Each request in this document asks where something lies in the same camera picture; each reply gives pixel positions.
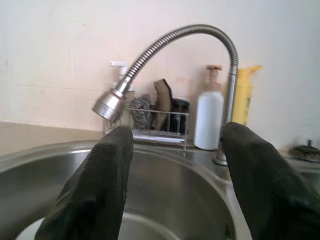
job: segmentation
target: faucet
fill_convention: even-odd
[[[95,103],[92,110],[102,116],[103,118],[115,122],[122,114],[126,103],[126,93],[130,88],[133,80],[147,62],[158,53],[162,48],[172,43],[173,41],[185,36],[193,34],[207,34],[219,39],[226,47],[230,57],[230,68],[227,84],[227,96],[224,104],[224,116],[222,119],[222,128],[231,121],[234,98],[235,86],[238,74],[238,53],[235,45],[231,39],[219,28],[206,24],[187,25],[176,30],[173,30],[166,35],[160,37],[152,45],[150,45],[130,66],[129,70],[125,73],[123,78],[118,82],[115,88],[105,92]],[[224,155],[221,141],[217,150],[216,156],[213,161],[217,164],[227,166],[226,156]]]

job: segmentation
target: yellow bottle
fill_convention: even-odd
[[[249,80],[250,74],[261,69],[261,65],[240,68],[235,89],[235,101],[232,114],[232,121],[239,124],[247,124],[250,100],[253,84]]]

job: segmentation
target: tiled wall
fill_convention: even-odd
[[[264,67],[253,79],[248,126],[277,148],[307,138],[320,147],[319,7],[318,0],[2,0],[0,121],[101,130],[91,107],[117,77],[109,61],[132,62],[164,33],[205,23],[234,41],[240,67]],[[154,95],[153,81],[165,78],[194,114],[204,66],[223,65],[226,83],[228,63],[218,40],[189,36],[151,60],[135,86]]]

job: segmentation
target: sponge holder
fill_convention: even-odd
[[[159,118],[161,114],[167,115],[165,130],[154,130],[151,129],[152,123],[149,122],[147,127],[143,129],[135,128],[134,121],[131,117],[131,111],[140,111],[146,114],[151,114]],[[110,123],[107,120],[103,122],[103,132],[106,134],[110,130],[119,127],[119,126],[129,126],[132,129],[133,140],[135,142],[145,142],[145,143],[157,143],[157,144],[167,144],[167,145],[176,145],[183,147],[183,150],[187,150],[187,137],[188,137],[188,123],[189,123],[189,113],[184,112],[173,112],[173,111],[157,111],[157,110],[145,110],[137,108],[125,108],[123,115],[127,115],[127,120],[124,121],[121,117],[116,123]],[[171,117],[178,118],[176,132],[170,131],[170,119]],[[184,129],[181,126],[181,118],[185,118]]]

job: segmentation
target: countertop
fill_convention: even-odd
[[[102,137],[102,131],[0,122],[0,156],[43,145],[100,140]]]

